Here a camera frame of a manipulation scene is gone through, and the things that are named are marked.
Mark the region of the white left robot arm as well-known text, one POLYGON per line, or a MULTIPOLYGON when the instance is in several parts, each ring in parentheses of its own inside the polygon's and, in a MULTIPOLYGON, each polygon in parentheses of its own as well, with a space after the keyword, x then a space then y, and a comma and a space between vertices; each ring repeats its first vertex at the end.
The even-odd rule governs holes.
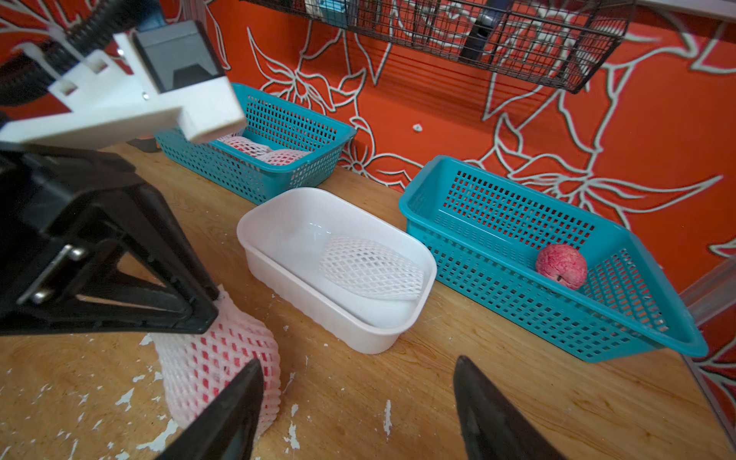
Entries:
POLYGON ((65 106, 1 122, 2 334, 205 332, 217 288, 161 193, 111 151, 245 126, 204 26, 166 23, 155 1, 102 1, 47 34, 1 67, 3 107, 47 93, 65 106))

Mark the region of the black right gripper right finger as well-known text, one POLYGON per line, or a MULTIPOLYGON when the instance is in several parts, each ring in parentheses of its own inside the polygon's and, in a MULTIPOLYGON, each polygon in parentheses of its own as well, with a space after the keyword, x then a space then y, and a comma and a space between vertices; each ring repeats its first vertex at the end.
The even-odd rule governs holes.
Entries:
POLYGON ((453 372, 456 409, 470 459, 563 459, 467 356, 453 372))

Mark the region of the white foam net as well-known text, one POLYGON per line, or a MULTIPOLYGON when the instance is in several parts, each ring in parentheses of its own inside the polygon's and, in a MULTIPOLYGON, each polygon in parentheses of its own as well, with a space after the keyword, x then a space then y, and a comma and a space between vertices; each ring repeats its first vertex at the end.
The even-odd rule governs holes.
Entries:
POLYGON ((251 361, 261 363, 264 397, 255 438, 280 410, 281 358, 273 333, 240 310, 223 286, 214 302, 218 316, 201 335, 152 333, 163 376, 165 399, 174 421, 187 429, 251 361))
POLYGON ((423 270, 375 241, 333 236, 324 247, 319 268, 331 282, 366 298, 409 301, 423 289, 423 270))

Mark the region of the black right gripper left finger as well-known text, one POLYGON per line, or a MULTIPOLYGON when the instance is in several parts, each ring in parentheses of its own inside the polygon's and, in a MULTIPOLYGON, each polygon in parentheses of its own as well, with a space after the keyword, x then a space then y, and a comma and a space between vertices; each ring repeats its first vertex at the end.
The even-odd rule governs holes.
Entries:
POLYGON ((251 458, 263 400, 264 375, 255 358, 157 458, 251 458))

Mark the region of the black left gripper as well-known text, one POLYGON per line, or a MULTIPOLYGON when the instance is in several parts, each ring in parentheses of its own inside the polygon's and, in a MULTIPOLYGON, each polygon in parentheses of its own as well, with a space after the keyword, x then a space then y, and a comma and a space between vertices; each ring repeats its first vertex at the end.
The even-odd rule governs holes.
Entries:
POLYGON ((218 290, 114 153, 1 144, 1 333, 202 334, 218 290))

